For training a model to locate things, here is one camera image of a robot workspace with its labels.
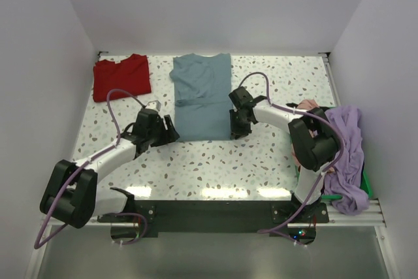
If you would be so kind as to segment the blue-grey t-shirt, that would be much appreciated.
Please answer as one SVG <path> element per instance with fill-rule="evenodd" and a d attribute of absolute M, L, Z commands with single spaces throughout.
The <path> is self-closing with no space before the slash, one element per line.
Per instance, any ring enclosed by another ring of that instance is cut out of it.
<path fill-rule="evenodd" d="M 229 140 L 231 55 L 173 58 L 174 126 L 184 142 Z"/>

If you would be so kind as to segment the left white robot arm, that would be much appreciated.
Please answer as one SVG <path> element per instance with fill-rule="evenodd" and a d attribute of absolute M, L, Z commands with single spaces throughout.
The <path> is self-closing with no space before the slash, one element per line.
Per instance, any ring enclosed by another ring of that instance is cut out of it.
<path fill-rule="evenodd" d="M 78 161 L 63 159 L 56 163 L 40 201 L 40 211 L 77 229 L 90 218 L 107 214 L 128 222 L 135 215 L 134 195 L 121 188 L 98 192 L 98 183 L 150 147 L 176 142 L 179 137 L 169 115 L 141 109 L 135 122 L 100 152 Z"/>

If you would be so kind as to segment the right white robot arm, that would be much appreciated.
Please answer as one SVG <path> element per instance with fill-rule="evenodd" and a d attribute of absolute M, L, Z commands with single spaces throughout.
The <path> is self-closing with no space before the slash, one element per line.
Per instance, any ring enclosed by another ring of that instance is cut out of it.
<path fill-rule="evenodd" d="M 296 221 L 306 222 L 322 196 L 327 167 L 343 148 L 337 131 L 322 108 L 302 110 L 275 105 L 266 96 L 253 97 L 245 87 L 230 92 L 229 98 L 234 106 L 229 111 L 232 140 L 249 136 L 251 127 L 258 123 L 289 134 L 300 170 L 297 187 L 285 209 Z"/>

